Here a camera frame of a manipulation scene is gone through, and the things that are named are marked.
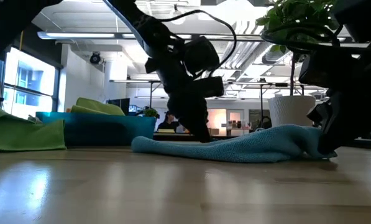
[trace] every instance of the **window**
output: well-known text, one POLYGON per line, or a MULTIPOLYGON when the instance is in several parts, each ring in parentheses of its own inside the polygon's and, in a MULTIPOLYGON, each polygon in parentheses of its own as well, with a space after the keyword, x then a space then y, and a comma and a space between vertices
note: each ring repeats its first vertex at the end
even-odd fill
POLYGON ((58 72, 39 59, 11 48, 6 57, 3 110, 20 118, 51 112, 58 72))
POLYGON ((4 82, 53 95, 56 68, 15 48, 7 54, 4 82))
POLYGON ((38 96, 8 87, 4 89, 4 92, 7 99, 4 100, 3 109, 12 111, 11 114, 14 116, 27 119, 28 115, 35 116, 36 112, 52 111, 52 97, 38 96))
POLYGON ((24 94, 17 93, 16 103, 25 104, 26 96, 24 94))

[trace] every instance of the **plant stem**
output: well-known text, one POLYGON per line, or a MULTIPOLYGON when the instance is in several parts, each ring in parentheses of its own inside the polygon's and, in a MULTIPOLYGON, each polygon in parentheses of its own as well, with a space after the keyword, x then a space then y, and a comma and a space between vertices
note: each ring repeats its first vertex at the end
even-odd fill
POLYGON ((290 96, 293 96, 295 90, 295 69, 296 69, 296 53, 293 53, 293 58, 291 59, 290 96))

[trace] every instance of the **security camera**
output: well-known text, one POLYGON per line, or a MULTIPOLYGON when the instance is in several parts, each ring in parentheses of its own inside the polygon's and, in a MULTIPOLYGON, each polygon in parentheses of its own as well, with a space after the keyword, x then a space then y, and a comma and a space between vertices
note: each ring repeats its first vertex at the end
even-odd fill
POLYGON ((102 63, 103 60, 100 54, 100 52, 93 52, 93 55, 90 57, 90 63, 92 63, 93 65, 99 65, 100 63, 102 63))

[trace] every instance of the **person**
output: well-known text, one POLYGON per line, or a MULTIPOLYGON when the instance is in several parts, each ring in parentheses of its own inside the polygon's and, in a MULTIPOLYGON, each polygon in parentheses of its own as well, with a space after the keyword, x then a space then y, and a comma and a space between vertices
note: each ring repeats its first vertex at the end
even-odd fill
POLYGON ((159 129, 172 129, 174 130, 174 132, 176 132, 176 129, 180 125, 180 123, 177 121, 173 121, 173 120, 174 120, 174 115, 170 111, 167 111, 165 121, 159 124, 158 130, 159 129))

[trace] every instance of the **potted plant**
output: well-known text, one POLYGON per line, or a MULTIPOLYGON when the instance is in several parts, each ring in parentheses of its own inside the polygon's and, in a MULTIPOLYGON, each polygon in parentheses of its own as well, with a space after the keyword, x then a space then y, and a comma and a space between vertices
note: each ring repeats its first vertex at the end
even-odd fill
MULTIPOLYGON (((336 0, 278 0, 267 14, 256 20, 258 26, 264 26, 264 31, 275 30, 280 27, 291 27, 291 25, 304 25, 302 32, 300 28, 293 26, 290 29, 281 29, 270 33, 272 38, 281 40, 295 40, 302 42, 322 42, 328 40, 324 36, 325 27, 331 30, 340 31, 339 25, 330 17, 330 11, 336 0)), ((293 96, 294 76, 296 63, 302 62, 305 53, 302 50, 287 49, 284 45, 274 45, 271 52, 281 51, 287 54, 292 51, 291 74, 290 74, 290 95, 281 96, 268 100, 272 125, 298 124, 310 126, 306 115, 315 106, 315 99, 312 96, 293 96)))
POLYGON ((157 119, 159 119, 159 117, 160 117, 159 114, 158 114, 158 111, 156 111, 153 108, 149 108, 149 109, 144 110, 144 115, 147 116, 147 117, 157 118, 157 119))

